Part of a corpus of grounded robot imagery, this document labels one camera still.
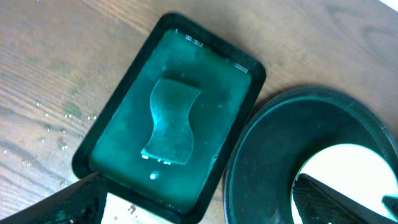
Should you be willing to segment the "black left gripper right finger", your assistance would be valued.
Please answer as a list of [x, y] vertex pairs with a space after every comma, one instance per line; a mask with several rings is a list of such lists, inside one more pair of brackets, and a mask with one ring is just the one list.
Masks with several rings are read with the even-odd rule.
[[293, 199], [303, 223], [394, 223], [307, 174], [295, 181]]

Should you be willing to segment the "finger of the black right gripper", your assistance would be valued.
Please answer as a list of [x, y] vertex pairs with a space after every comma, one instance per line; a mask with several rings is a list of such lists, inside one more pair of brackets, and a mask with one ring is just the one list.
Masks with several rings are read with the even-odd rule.
[[398, 198], [390, 195], [385, 195], [382, 198], [382, 203], [387, 208], [389, 213], [394, 217], [398, 217]]

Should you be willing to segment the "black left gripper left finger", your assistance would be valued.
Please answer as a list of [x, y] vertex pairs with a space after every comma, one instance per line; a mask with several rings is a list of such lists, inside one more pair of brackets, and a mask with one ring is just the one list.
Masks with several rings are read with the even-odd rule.
[[1, 223], [101, 223], [108, 191], [99, 172], [92, 173], [50, 197], [11, 215]]

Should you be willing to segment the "green sponge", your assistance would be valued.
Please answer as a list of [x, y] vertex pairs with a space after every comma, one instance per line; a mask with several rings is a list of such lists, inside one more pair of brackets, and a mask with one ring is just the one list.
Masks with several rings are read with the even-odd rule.
[[194, 147], [189, 114], [201, 90], [160, 78], [150, 94], [153, 130], [141, 154], [169, 164], [186, 165]]

